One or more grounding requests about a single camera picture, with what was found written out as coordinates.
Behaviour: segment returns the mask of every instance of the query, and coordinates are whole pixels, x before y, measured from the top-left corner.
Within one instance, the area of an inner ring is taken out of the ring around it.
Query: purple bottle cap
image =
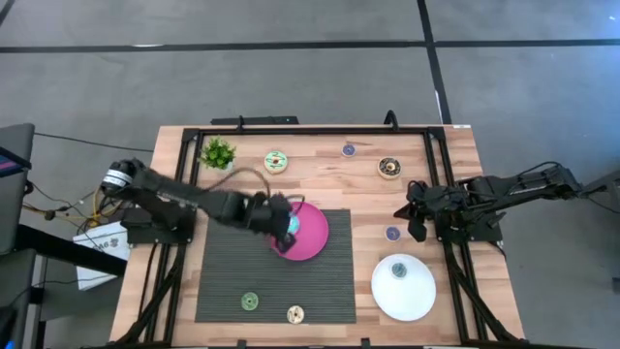
[[[390,241],[398,241],[400,239],[400,231],[396,227],[387,227],[386,238]]]

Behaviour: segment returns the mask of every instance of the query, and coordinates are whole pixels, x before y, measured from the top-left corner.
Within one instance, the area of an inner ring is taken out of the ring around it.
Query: green ring
[[[241,297],[241,307],[243,310],[252,311],[259,306],[259,296],[254,292],[248,292]]]

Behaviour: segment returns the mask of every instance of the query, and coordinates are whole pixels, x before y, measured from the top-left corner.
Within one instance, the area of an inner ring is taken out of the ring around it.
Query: concrete floor
[[[620,38],[613,1],[427,1],[436,40]],[[0,47],[307,40],[422,40],[412,0],[16,0]],[[440,48],[454,123],[472,124],[484,170],[513,175],[544,160],[581,181],[620,169],[620,47]],[[304,124],[438,123],[424,48],[0,54],[0,126],[152,147],[160,125],[297,115]],[[36,138],[31,179],[72,201],[114,160],[150,155]],[[50,206],[42,197],[35,206]],[[24,213],[60,237],[75,228]],[[525,333],[535,342],[616,348],[620,217],[591,203],[539,202],[503,221]],[[50,262],[47,279],[74,279]],[[108,339],[119,282],[51,287],[46,347]]]

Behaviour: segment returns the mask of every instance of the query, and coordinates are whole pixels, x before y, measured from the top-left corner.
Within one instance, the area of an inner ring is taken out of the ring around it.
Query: small purple disk
[[[396,227],[387,227],[386,238],[390,241],[398,241],[400,239],[400,231]]]
[[[354,156],[356,155],[356,148],[352,144],[347,144],[342,147],[342,155]]]

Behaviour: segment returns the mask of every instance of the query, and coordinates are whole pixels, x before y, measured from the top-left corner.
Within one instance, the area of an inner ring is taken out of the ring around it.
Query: white bowl
[[[435,279],[418,258],[394,254],[372,273],[372,297],[389,317],[414,321],[426,315],[435,302]]]

